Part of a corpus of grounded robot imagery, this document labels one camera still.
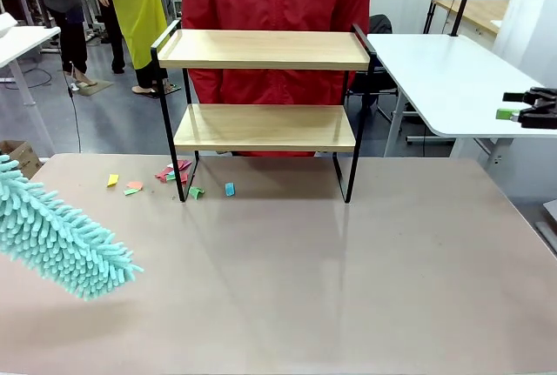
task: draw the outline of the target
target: black pants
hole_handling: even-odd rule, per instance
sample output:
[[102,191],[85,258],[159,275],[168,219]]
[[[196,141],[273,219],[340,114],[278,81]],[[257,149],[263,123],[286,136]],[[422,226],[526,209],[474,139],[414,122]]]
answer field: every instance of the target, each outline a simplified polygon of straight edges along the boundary
[[[166,69],[162,69],[163,78],[168,77]],[[136,77],[138,77],[138,85],[142,88],[152,88],[155,84],[155,67],[153,62],[141,69],[136,69]]]
[[108,34],[108,39],[111,42],[112,70],[121,70],[125,67],[122,31],[120,30],[120,24],[118,24],[116,11],[114,11],[114,3],[112,0],[109,0],[109,2],[111,3],[109,7],[105,7],[101,3],[98,3],[98,6],[101,9],[101,16],[103,16],[106,34]]
[[60,27],[60,51],[64,71],[71,72],[72,64],[77,70],[87,71],[87,43],[85,42],[84,25],[82,23],[68,23],[66,15],[49,8],[56,25]]

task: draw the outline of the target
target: two-tier shelf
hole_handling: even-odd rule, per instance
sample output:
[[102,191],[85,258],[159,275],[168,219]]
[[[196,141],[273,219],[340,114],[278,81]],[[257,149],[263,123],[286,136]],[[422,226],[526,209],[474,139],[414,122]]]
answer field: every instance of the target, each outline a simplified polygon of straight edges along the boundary
[[[160,95],[174,170],[178,170],[177,149],[195,154],[185,189],[176,179],[180,201],[185,201],[195,178],[199,151],[328,151],[343,198],[350,202],[377,60],[357,25],[352,32],[180,30],[177,20],[151,46],[151,56],[160,90],[161,68],[182,69],[184,74],[188,105],[174,136],[166,97]],[[342,70],[345,77],[339,105],[193,104],[188,69]],[[350,71],[366,71],[368,84],[355,138],[344,110]],[[348,184],[343,181],[339,152],[353,152]]]

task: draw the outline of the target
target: microfiber duster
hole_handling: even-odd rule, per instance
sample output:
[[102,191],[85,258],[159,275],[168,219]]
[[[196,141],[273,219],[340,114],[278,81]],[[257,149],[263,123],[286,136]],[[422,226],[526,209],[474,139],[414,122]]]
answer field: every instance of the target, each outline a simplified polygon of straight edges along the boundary
[[29,182],[17,161],[0,156],[0,251],[21,259],[67,292],[92,299],[135,280],[132,251],[81,210]]

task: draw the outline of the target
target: black chair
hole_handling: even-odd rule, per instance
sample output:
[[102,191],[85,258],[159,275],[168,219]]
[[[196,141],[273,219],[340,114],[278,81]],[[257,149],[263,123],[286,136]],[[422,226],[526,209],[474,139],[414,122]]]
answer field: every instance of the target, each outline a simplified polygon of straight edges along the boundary
[[[388,19],[387,16],[384,15],[372,16],[369,18],[369,32],[372,34],[392,34],[393,26],[391,25],[391,21]],[[366,86],[366,75],[367,72],[356,73],[356,77],[354,78],[354,81],[352,82],[352,86],[348,91],[348,97],[352,95],[362,96],[364,94],[364,90]],[[373,71],[371,95],[374,96],[371,105],[377,103],[378,113],[386,121],[391,123],[392,122],[391,116],[388,116],[379,107],[379,97],[387,96],[387,95],[398,97],[399,88],[391,78],[391,75],[388,74],[385,67],[383,67],[383,65],[380,64],[379,62],[375,66],[375,69]]]

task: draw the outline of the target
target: blue paper scrap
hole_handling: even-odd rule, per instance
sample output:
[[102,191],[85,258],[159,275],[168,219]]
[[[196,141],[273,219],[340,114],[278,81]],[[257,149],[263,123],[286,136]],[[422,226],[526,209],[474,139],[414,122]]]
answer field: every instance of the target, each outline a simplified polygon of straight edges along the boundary
[[226,184],[225,185],[225,190],[226,190],[226,196],[227,197],[232,197],[235,194],[234,183],[229,182],[228,184]]

